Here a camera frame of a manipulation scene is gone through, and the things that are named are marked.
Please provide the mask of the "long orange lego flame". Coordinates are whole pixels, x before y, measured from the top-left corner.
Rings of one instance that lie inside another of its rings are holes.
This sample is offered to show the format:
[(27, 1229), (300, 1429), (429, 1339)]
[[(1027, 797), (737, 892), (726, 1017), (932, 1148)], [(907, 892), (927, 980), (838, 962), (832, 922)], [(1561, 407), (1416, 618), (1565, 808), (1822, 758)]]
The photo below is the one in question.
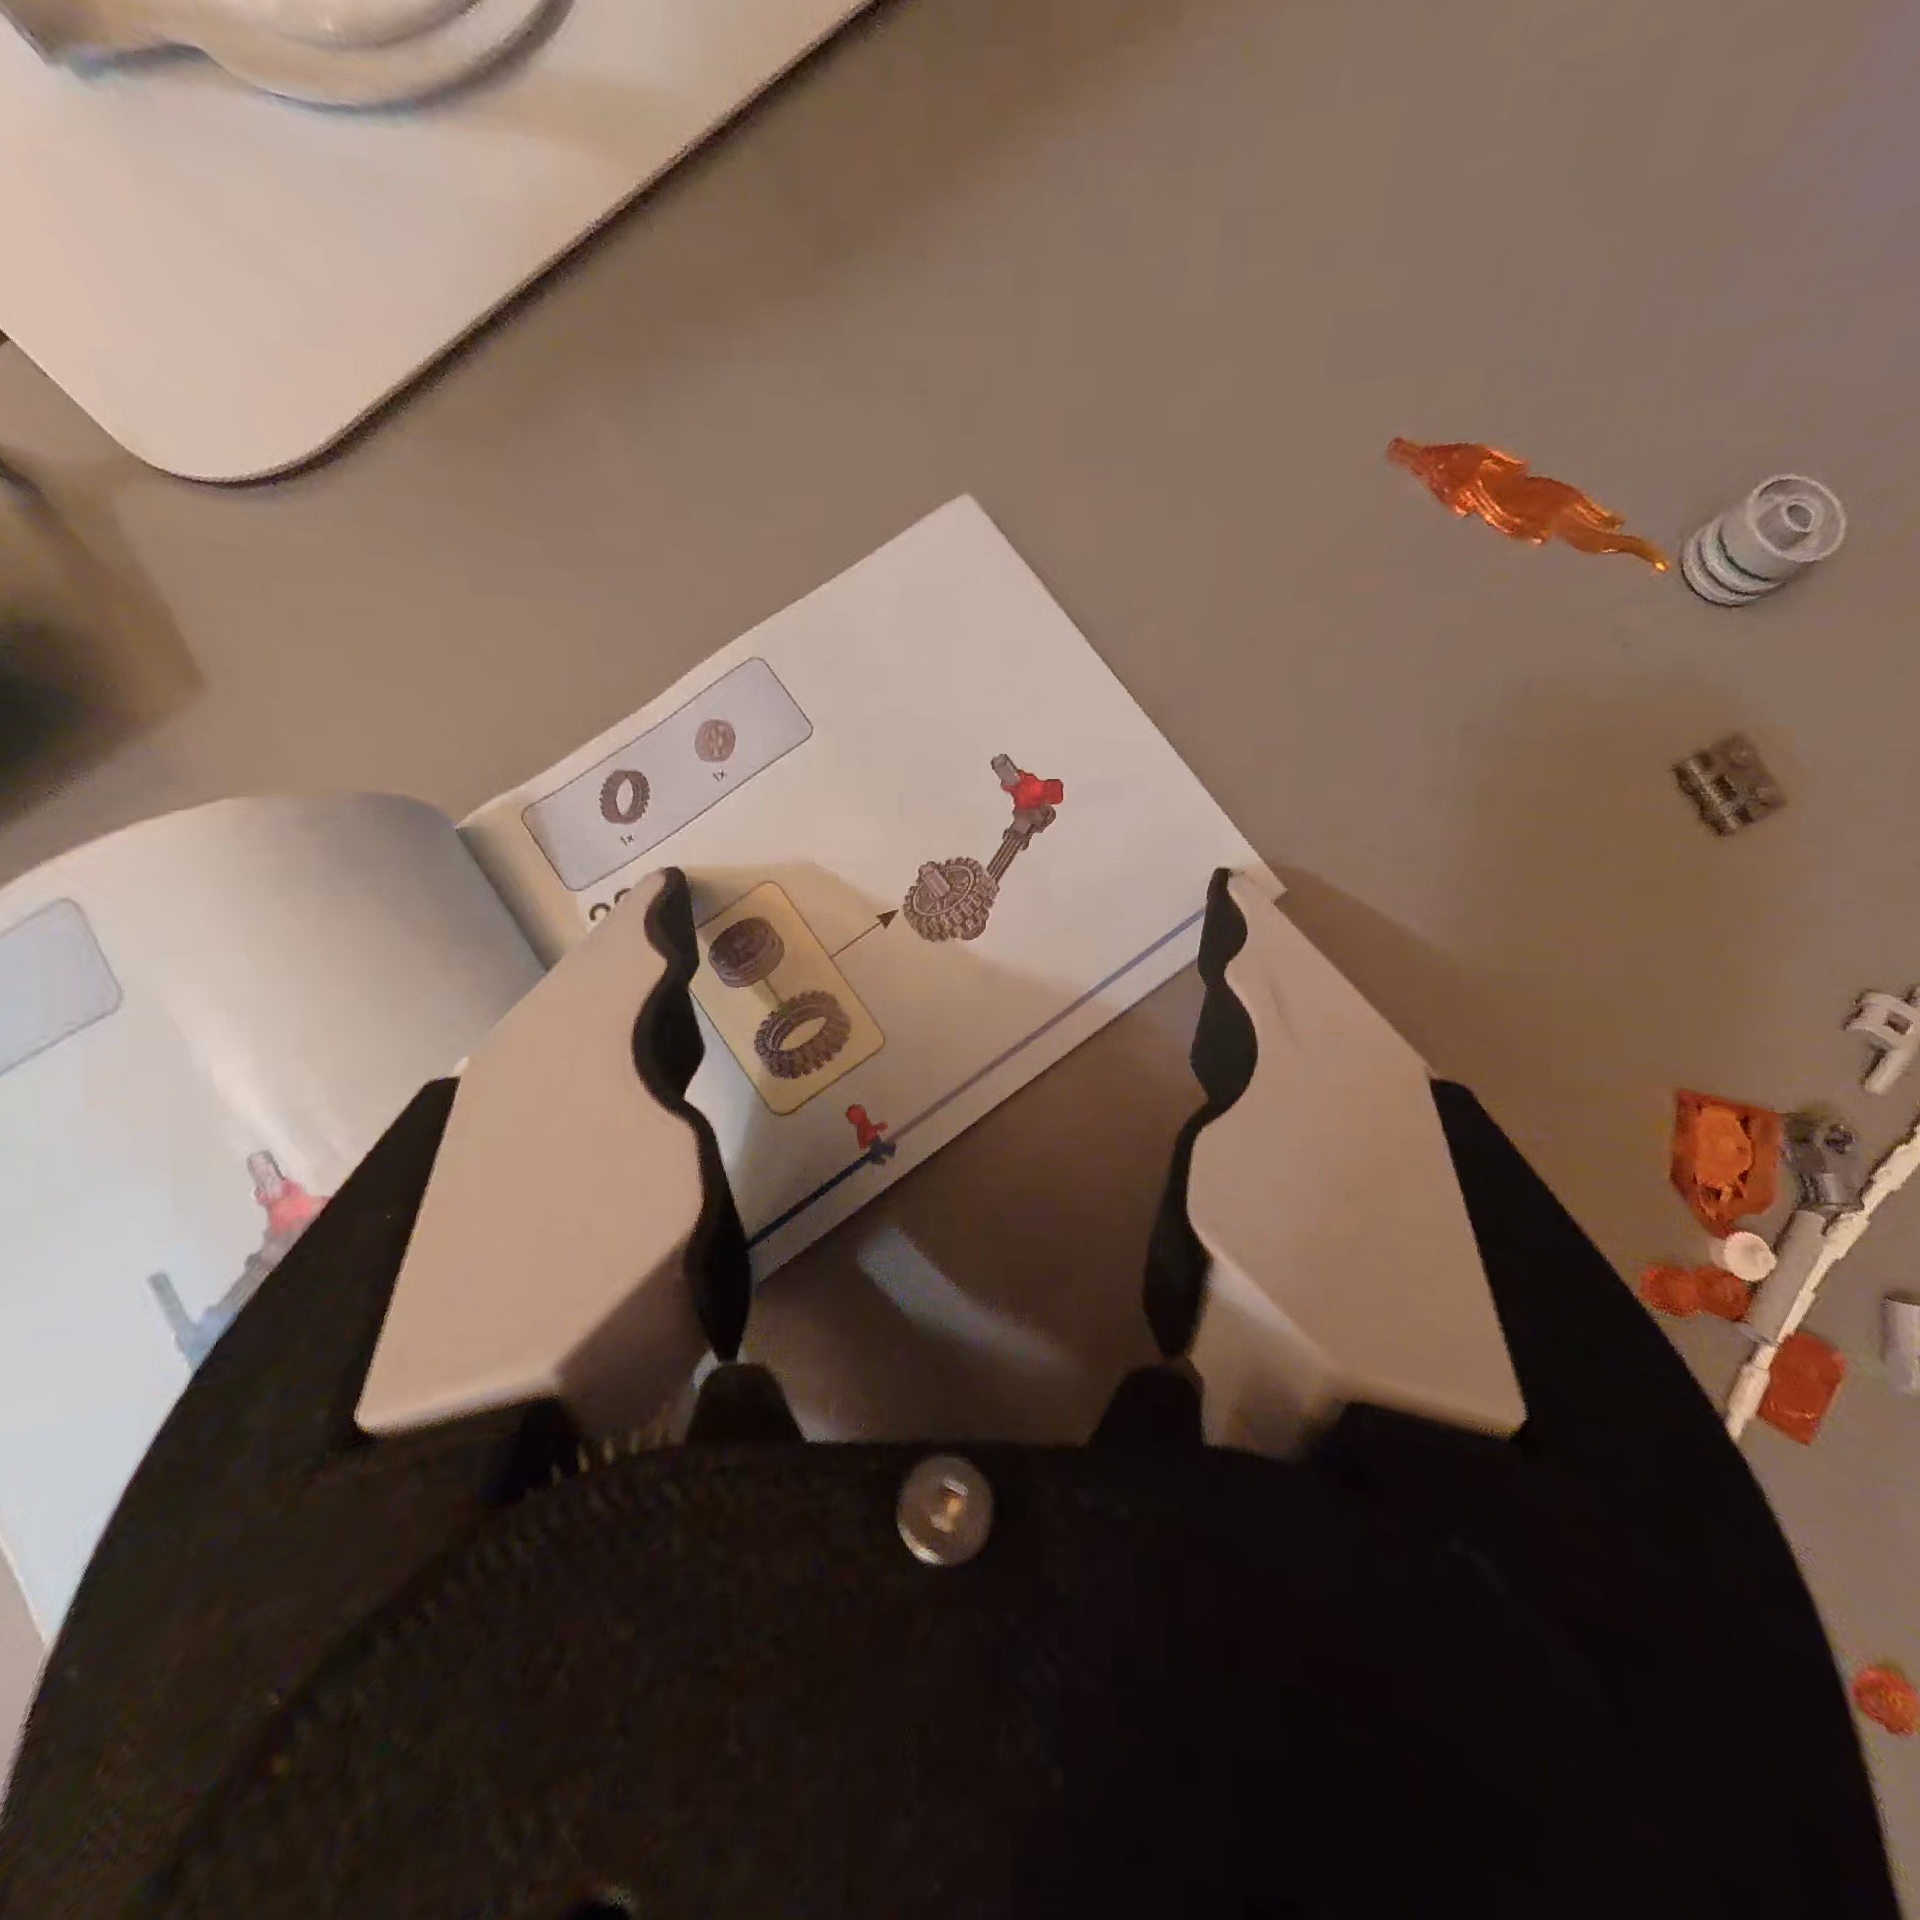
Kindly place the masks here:
[(1656, 574), (1668, 573), (1668, 555), (1627, 532), (1622, 515), (1557, 478), (1535, 473), (1510, 452), (1391, 439), (1386, 456), (1453, 515), (1479, 518), (1501, 539), (1535, 548), (1565, 547), (1586, 559), (1635, 559)]

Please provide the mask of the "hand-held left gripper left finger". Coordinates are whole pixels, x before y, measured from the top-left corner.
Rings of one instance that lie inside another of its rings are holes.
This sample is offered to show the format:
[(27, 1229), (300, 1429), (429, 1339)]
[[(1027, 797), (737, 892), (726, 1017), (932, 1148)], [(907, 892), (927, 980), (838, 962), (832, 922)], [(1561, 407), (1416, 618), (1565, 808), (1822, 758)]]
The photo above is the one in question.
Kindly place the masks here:
[(623, 1436), (737, 1357), (750, 1253), (711, 1121), (681, 868), (467, 1058), (355, 1405), (371, 1436), (559, 1405)]

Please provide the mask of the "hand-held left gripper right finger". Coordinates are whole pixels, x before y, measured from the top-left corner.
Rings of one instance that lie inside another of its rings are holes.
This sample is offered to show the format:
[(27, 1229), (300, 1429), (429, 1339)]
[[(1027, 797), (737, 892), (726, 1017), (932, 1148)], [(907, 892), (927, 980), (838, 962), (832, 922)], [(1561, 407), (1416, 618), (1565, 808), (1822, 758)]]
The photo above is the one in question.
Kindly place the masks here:
[(1348, 1407), (1524, 1423), (1435, 1079), (1254, 874), (1217, 868), (1144, 1310), (1213, 1448), (1305, 1448)]

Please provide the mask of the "large black zip case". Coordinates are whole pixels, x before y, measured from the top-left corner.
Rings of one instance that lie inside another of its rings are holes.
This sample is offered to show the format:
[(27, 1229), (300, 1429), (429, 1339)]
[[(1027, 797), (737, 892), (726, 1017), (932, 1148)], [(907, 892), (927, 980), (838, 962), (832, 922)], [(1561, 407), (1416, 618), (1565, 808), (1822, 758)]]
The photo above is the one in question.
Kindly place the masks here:
[(4, 823), (201, 688), (190, 640), (108, 498), (4, 453)]

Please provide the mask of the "light grey lego clip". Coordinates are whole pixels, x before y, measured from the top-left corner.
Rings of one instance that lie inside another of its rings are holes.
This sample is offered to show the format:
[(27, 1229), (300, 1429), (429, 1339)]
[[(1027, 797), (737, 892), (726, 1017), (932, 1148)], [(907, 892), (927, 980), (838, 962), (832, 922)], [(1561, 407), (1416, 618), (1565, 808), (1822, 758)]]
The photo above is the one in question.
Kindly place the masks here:
[(1860, 993), (1841, 1033), (1865, 1045), (1860, 1091), (1889, 1096), (1918, 1064), (1918, 987)]

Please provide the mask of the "grey round lego piece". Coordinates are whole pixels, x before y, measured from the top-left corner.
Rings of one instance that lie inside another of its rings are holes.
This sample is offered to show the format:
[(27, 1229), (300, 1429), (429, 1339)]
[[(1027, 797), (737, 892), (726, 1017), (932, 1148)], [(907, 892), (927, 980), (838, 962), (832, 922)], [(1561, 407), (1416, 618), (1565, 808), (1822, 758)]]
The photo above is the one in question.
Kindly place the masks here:
[(1678, 574), (1704, 604), (1749, 606), (1831, 559), (1845, 532), (1839, 494), (1778, 473), (1684, 539)]

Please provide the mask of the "lego instruction booklet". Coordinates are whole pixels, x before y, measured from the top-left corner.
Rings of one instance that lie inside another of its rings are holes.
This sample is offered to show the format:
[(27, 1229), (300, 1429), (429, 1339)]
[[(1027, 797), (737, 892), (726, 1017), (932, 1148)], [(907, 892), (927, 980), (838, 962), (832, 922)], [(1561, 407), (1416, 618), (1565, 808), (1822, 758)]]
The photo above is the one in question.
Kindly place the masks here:
[(219, 801), (4, 888), (4, 1567), (54, 1646), (186, 1382), (658, 868), (768, 1280), (1195, 956), (1259, 852), (974, 500), (451, 823)]

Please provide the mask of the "small grey lego plate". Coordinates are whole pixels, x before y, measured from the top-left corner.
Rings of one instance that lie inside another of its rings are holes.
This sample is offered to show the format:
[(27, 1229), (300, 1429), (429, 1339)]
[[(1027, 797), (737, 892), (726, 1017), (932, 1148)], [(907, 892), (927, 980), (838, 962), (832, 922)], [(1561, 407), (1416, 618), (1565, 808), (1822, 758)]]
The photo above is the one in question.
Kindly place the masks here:
[(1672, 763), (1678, 794), (1713, 836), (1739, 836), (1787, 811), (1789, 797), (1747, 733), (1729, 733)]

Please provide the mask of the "pile of small lego pieces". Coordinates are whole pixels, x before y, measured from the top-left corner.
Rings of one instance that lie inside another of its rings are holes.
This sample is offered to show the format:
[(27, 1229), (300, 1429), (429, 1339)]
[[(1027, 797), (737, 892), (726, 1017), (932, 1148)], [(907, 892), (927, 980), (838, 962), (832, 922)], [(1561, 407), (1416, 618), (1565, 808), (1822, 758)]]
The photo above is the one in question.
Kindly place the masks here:
[(1822, 1109), (1778, 1113), (1681, 1091), (1668, 1185), (1704, 1236), (1691, 1264), (1648, 1264), (1638, 1299), (1667, 1319), (1708, 1317), (1747, 1351), (1720, 1423), (1769, 1426), (1814, 1448), (1841, 1394), (1847, 1357), (1814, 1332), (1814, 1307), (1878, 1212), (1918, 1182), (1918, 1125), (1860, 1173), (1859, 1132)]

